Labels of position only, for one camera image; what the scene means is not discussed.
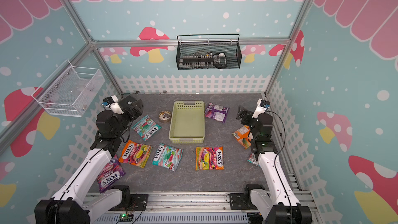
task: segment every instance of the tape roll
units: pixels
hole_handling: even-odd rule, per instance
[[[159,113],[159,121],[161,123],[168,123],[172,120],[172,114],[169,111]]]

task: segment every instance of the fox's candy bag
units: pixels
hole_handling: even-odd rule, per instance
[[[196,147],[196,170],[224,169],[222,147]]]
[[[132,127],[134,131],[140,135],[144,141],[150,138],[155,132],[162,127],[154,122],[148,115],[143,117],[139,122]]]
[[[129,140],[123,148],[122,157],[119,158],[119,162],[129,163],[144,168],[151,149],[152,146],[147,144],[138,144]]]
[[[239,128],[237,131],[232,132],[232,136],[236,138],[236,140],[243,146],[245,149],[249,148],[251,146],[251,139],[253,136],[250,133],[249,137],[249,132],[250,132],[250,127],[249,126],[242,126]]]
[[[181,160],[183,149],[167,146],[160,143],[158,150],[153,158],[153,165],[162,166],[172,171],[176,171]]]
[[[99,192],[105,192],[117,179],[121,178],[125,174],[126,173],[123,171],[123,168],[120,166],[119,161],[117,161],[117,156],[115,155],[97,176]]]
[[[205,110],[205,116],[225,123],[226,115],[228,114],[229,107],[223,107],[213,103],[209,103]]]

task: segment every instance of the white wire basket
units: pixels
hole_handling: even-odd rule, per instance
[[[54,75],[59,74],[52,82]],[[101,70],[62,63],[32,97],[49,114],[82,117],[105,82]],[[43,85],[50,84],[44,90]]]

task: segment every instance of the green plastic basket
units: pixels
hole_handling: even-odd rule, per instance
[[[176,101],[169,139],[175,144],[202,144],[205,139],[205,103]]]

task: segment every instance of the teal candy bag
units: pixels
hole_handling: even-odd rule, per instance
[[[153,165],[162,166],[172,171],[176,171],[181,160],[183,149],[167,146],[160,143],[158,150],[153,158]]]
[[[132,128],[138,133],[138,135],[140,135],[144,139],[144,141],[146,141],[162,127],[147,115],[143,117],[139,122],[135,123]]]

